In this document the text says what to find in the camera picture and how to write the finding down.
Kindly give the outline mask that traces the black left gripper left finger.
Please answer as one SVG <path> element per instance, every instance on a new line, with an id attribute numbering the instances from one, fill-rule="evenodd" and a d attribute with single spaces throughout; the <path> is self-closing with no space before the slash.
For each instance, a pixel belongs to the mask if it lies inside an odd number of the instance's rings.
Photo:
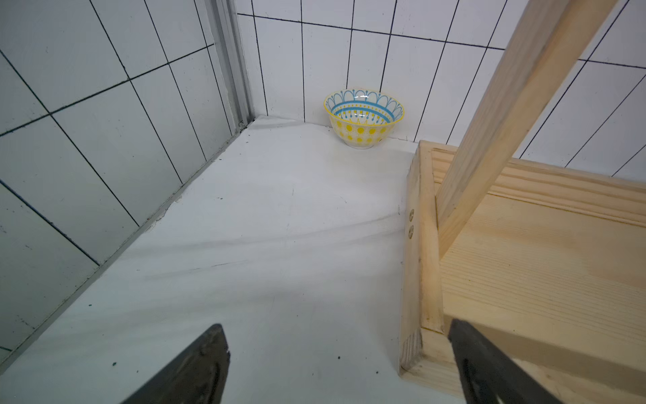
<path id="1" fill-rule="evenodd" d="M 225 332 L 220 324 L 214 324 L 124 401 L 219 403 L 229 366 Z"/>

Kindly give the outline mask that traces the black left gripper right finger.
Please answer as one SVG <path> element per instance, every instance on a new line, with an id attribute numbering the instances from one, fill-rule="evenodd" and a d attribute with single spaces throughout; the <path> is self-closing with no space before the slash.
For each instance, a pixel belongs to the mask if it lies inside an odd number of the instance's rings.
<path id="1" fill-rule="evenodd" d="M 454 319 L 448 334 L 467 403 L 558 403 L 470 323 Z"/>

